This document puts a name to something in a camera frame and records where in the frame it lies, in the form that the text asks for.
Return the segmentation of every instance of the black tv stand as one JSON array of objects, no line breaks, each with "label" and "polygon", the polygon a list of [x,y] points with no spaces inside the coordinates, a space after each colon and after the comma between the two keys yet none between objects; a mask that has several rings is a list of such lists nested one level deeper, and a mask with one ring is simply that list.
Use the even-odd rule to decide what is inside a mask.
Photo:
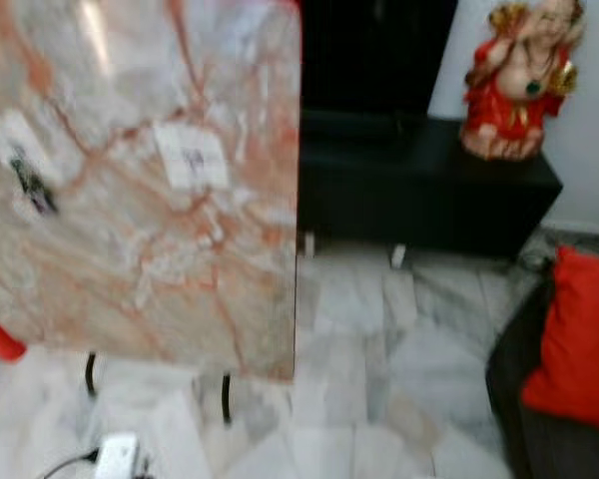
[{"label": "black tv stand", "polygon": [[484,162],[460,122],[302,113],[299,230],[515,258],[562,189],[543,155]]}]

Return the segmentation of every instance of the ganesha statue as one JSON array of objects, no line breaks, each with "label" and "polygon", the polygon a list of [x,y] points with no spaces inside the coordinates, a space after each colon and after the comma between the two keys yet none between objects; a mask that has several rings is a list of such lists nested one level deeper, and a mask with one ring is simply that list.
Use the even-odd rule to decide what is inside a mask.
[{"label": "ganesha statue", "polygon": [[506,3],[489,17],[494,38],[466,75],[468,118],[461,142],[485,160],[519,161],[538,153],[543,117],[557,116],[576,84],[570,53],[584,31],[578,0]]}]

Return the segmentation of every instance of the power plug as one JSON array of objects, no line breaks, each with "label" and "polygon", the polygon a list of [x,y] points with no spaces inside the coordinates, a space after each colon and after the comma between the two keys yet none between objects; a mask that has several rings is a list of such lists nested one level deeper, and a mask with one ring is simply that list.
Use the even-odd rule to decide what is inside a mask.
[{"label": "power plug", "polygon": [[133,432],[105,437],[94,479],[134,479],[138,449],[138,436]]}]

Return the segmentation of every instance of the red cushion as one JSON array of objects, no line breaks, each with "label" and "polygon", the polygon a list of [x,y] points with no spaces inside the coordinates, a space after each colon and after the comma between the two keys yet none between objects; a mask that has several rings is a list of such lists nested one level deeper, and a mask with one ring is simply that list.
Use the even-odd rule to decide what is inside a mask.
[{"label": "red cushion", "polygon": [[524,386],[531,408],[599,427],[599,257],[559,250],[541,366]]}]

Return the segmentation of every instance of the couch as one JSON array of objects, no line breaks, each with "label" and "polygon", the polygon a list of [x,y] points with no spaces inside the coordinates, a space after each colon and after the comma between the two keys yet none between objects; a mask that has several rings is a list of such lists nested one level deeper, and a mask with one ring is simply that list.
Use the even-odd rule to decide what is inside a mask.
[{"label": "couch", "polygon": [[524,380],[540,363],[553,291],[546,277],[499,337],[486,371],[490,403],[516,479],[599,479],[599,430],[533,411],[520,400]]}]

